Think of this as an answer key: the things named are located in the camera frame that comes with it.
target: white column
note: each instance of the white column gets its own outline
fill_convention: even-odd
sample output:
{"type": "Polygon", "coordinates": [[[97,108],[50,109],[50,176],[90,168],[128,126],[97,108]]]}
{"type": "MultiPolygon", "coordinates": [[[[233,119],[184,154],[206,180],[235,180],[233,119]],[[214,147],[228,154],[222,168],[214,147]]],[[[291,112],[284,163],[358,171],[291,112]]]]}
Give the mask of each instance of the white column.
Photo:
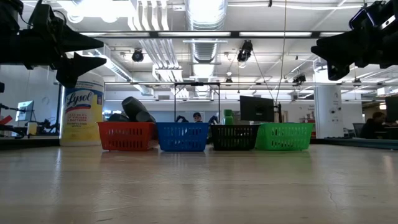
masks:
{"type": "MultiPolygon", "coordinates": [[[[314,82],[331,82],[327,70],[317,70],[314,82]]],[[[315,87],[315,126],[317,138],[343,137],[344,124],[341,112],[341,87],[339,85],[323,85],[315,87]]]]}

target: green basket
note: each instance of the green basket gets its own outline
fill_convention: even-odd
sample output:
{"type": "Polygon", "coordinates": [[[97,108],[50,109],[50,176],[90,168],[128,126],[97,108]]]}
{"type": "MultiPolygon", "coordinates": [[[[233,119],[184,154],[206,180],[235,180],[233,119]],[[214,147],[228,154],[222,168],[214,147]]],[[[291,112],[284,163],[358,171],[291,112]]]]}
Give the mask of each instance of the green basket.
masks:
{"type": "Polygon", "coordinates": [[[298,151],[308,149],[313,124],[268,123],[259,128],[256,149],[298,151]]]}

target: chair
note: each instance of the chair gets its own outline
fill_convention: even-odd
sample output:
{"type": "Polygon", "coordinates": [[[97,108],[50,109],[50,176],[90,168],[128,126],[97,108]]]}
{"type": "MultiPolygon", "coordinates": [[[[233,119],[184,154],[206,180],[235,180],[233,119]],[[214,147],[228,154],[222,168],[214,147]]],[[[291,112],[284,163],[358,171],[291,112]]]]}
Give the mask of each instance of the chair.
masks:
{"type": "Polygon", "coordinates": [[[365,125],[364,123],[353,123],[354,131],[355,131],[355,136],[356,136],[357,138],[360,137],[360,135],[361,135],[361,130],[362,130],[362,128],[363,128],[364,125],[365,125]]]}

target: plastic basket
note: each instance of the plastic basket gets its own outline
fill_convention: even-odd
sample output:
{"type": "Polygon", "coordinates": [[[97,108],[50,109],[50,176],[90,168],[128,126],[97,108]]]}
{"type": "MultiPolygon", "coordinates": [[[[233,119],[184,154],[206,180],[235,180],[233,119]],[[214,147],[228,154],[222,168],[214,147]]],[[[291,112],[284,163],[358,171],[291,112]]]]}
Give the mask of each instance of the plastic basket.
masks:
{"type": "Polygon", "coordinates": [[[158,145],[154,123],[99,122],[98,127],[104,150],[147,151],[158,145]]]}
{"type": "Polygon", "coordinates": [[[240,151],[254,149],[259,125],[213,125],[214,150],[240,151]]]}
{"type": "Polygon", "coordinates": [[[160,149],[168,152],[202,152],[208,123],[156,123],[160,149]]]}
{"type": "Polygon", "coordinates": [[[262,124],[257,133],[256,149],[298,151],[308,149],[313,124],[262,124]]]}

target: disinfecting wipes container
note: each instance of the disinfecting wipes container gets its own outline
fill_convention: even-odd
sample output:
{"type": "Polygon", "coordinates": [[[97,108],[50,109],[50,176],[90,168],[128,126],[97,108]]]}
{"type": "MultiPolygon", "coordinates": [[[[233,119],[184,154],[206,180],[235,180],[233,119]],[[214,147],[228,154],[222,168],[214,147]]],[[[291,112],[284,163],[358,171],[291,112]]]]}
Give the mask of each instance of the disinfecting wipes container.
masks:
{"type": "Polygon", "coordinates": [[[63,89],[61,146],[99,146],[97,122],[102,121],[104,81],[86,73],[75,88],[63,89]]]}

